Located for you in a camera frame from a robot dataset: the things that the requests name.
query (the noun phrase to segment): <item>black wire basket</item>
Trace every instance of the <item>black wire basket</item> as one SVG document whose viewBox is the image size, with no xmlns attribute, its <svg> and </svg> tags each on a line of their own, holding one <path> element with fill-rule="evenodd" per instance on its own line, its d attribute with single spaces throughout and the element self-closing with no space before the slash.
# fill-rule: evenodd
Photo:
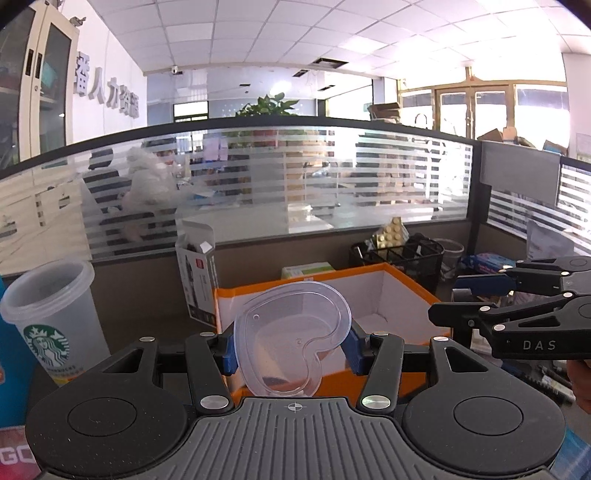
<svg viewBox="0 0 591 480">
<path fill-rule="evenodd" d="M 433 294 L 439 283 L 442 259 L 443 247 L 420 233 L 412 235 L 401 247 L 369 250 L 365 243 L 358 243 L 349 250 L 350 267 L 387 262 Z"/>
</svg>

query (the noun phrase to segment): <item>metal rivet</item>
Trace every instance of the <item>metal rivet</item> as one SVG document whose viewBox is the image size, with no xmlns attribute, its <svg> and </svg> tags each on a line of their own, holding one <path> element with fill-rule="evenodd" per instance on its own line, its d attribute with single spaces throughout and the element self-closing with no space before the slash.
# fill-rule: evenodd
<svg viewBox="0 0 591 480">
<path fill-rule="evenodd" d="M 207 397 L 203 397 L 199 403 L 203 408 L 208 410 L 221 410 L 222 408 L 226 408 L 230 404 L 230 401 L 221 395 L 208 395 Z"/>
<path fill-rule="evenodd" d="M 361 404 L 371 410 L 383 410 L 390 406 L 390 399 L 383 395 L 368 395 L 361 400 Z"/>
</svg>

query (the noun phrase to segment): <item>cabinet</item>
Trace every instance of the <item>cabinet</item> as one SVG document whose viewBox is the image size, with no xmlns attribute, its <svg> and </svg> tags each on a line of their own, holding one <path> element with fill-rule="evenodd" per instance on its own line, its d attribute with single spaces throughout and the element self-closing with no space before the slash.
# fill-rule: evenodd
<svg viewBox="0 0 591 480">
<path fill-rule="evenodd" d="M 39 0 L 0 31 L 0 169 L 71 143 L 78 33 Z"/>
</svg>

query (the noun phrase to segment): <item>glass partition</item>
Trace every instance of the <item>glass partition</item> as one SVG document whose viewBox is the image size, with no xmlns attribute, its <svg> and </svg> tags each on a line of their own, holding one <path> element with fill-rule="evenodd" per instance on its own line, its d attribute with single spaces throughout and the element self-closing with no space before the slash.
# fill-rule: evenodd
<svg viewBox="0 0 591 480">
<path fill-rule="evenodd" d="M 200 131 L 198 124 L 1 180 L 0 274 L 66 255 L 171 251 L 188 217 L 212 225 L 218 244 L 378 226 L 393 216 L 466 218 L 473 147 L 460 138 L 369 122 Z M 183 148 L 187 134 L 192 148 Z"/>
</svg>

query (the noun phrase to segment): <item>person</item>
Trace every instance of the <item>person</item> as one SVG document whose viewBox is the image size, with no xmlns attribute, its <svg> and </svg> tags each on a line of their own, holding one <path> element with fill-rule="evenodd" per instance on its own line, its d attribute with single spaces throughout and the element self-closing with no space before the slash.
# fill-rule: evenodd
<svg viewBox="0 0 591 480">
<path fill-rule="evenodd" d="M 591 414 L 591 360 L 568 360 L 566 370 L 573 384 L 577 405 Z"/>
</svg>

